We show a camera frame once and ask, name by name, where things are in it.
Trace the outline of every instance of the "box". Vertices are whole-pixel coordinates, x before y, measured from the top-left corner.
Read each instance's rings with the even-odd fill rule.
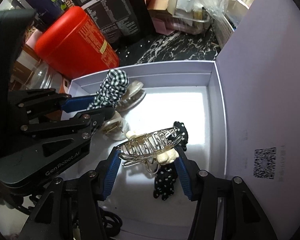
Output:
[[[156,117],[159,109],[167,118],[173,114],[178,119],[174,121],[189,126],[188,158],[216,177],[240,176],[278,239],[290,239],[300,225],[300,11],[293,0],[255,0],[215,62],[172,61],[122,69],[131,81],[145,84],[145,103],[158,99],[151,108]],[[70,93],[95,93],[105,75],[95,73],[73,80]],[[137,109],[146,109],[142,103],[124,115],[131,128],[139,122],[149,128],[154,123],[170,124],[170,119],[153,122],[151,112],[143,112],[141,119]],[[196,118],[199,121],[193,124],[191,120]],[[72,172],[66,171],[64,178],[95,168],[115,144],[95,134],[90,154],[71,167]],[[275,165],[268,166],[266,161],[262,170],[258,163],[270,157],[267,152],[271,148],[275,148]],[[261,151],[265,153],[262,160]],[[152,183],[142,167],[121,168],[111,196],[100,203],[122,216],[119,239],[187,239],[194,203],[181,195],[166,202],[155,200]],[[178,182],[175,191],[182,191]],[[221,238],[221,223],[219,219],[216,239]]]

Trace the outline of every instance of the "black marble countertop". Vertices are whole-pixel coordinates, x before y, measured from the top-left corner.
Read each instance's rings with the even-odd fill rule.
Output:
[[[209,28],[205,35],[175,31],[169,36],[149,36],[118,49],[117,55],[120,66],[129,66],[169,60],[215,60],[219,52],[217,38]]]

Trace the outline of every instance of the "silver screw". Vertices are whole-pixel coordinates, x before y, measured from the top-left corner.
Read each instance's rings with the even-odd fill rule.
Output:
[[[89,139],[90,136],[91,136],[91,135],[90,135],[89,133],[87,133],[87,132],[83,132],[83,133],[82,133],[82,138],[83,138],[83,139]]]
[[[242,179],[240,177],[234,177],[234,182],[237,184],[240,184],[242,182]]]
[[[21,131],[26,131],[26,130],[28,130],[28,126],[24,124],[20,127],[20,129],[21,129]]]
[[[200,175],[201,177],[205,177],[205,176],[208,175],[208,173],[207,173],[207,171],[205,171],[205,170],[201,170],[201,171],[199,171],[199,175]]]
[[[59,184],[61,181],[62,181],[62,178],[59,178],[59,177],[54,179],[55,184]]]
[[[96,175],[96,171],[92,170],[92,171],[88,171],[88,175],[89,177],[94,177]]]

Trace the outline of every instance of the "red container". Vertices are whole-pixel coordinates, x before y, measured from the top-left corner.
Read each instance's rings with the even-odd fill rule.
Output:
[[[117,54],[79,6],[69,8],[51,25],[34,50],[69,79],[119,66]]]

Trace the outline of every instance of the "black polka dot scrunchie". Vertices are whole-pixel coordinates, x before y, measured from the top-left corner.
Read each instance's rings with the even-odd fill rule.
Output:
[[[186,144],[188,143],[188,132],[186,127],[184,123],[177,121],[173,123],[173,126],[178,128],[176,131],[177,135],[183,135],[183,140],[180,141],[179,146],[181,146],[185,152],[187,150]],[[178,173],[174,163],[162,165],[155,175],[153,197],[158,198],[162,195],[161,199],[166,200],[169,196],[174,194],[173,184],[176,182],[177,178]]]

